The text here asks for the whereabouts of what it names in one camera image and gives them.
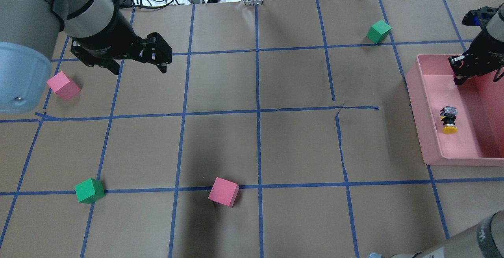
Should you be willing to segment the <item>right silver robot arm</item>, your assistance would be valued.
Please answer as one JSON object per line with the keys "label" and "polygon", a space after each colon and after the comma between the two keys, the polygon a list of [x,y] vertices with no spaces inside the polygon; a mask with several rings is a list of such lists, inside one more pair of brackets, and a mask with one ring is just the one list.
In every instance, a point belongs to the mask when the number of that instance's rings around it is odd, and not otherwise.
{"label": "right silver robot arm", "polygon": [[462,19],[466,26],[479,26],[480,32],[468,50],[448,58],[455,85],[462,85],[474,76],[495,73],[493,82],[503,78],[504,16],[503,5],[498,8],[482,7],[470,10]]}

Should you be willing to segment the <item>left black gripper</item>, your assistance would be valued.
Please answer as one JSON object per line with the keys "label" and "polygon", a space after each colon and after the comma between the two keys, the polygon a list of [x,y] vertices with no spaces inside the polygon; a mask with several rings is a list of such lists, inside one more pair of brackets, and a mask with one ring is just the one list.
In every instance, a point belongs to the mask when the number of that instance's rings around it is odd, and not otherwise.
{"label": "left black gripper", "polygon": [[111,45],[104,49],[86,49],[76,40],[72,40],[72,54],[88,67],[95,65],[108,69],[119,75],[120,66],[117,60],[134,60],[140,63],[155,65],[162,74],[167,73],[167,65],[172,63],[172,48],[161,34],[150,33],[145,39],[136,37],[132,42]]}

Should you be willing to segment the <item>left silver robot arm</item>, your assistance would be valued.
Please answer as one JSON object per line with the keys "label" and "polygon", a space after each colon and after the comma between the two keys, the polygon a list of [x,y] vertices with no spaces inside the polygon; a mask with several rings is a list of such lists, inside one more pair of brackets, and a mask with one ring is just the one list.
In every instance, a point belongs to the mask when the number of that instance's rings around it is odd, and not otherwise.
{"label": "left silver robot arm", "polygon": [[71,52],[86,66],[118,75],[118,60],[134,60],[166,73],[171,46],[159,33],[144,39],[135,34],[120,2],[1,0],[1,113],[23,114],[39,104],[60,32],[72,39]]}

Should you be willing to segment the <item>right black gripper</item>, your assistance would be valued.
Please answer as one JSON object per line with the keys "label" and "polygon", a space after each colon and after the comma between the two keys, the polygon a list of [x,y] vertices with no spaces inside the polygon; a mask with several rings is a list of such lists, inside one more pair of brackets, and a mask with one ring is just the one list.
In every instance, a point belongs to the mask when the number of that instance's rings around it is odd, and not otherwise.
{"label": "right black gripper", "polygon": [[474,76],[495,72],[493,82],[503,78],[503,45],[471,45],[462,55],[451,56],[448,62],[454,74],[454,84],[462,85]]}

